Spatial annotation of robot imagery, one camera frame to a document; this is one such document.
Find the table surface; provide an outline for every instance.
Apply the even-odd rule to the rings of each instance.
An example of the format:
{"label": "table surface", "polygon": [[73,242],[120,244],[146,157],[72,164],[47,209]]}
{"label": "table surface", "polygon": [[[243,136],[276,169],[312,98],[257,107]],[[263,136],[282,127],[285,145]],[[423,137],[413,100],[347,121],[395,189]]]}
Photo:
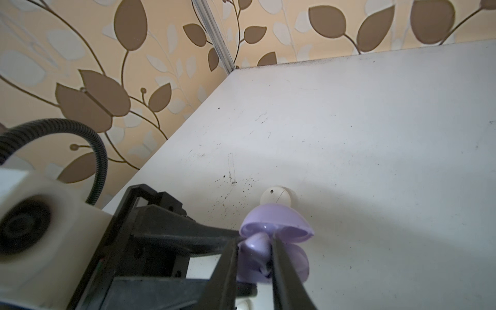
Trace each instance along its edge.
{"label": "table surface", "polygon": [[291,189],[321,310],[494,309],[494,55],[481,41],[235,70],[126,187],[230,229],[270,186]]}

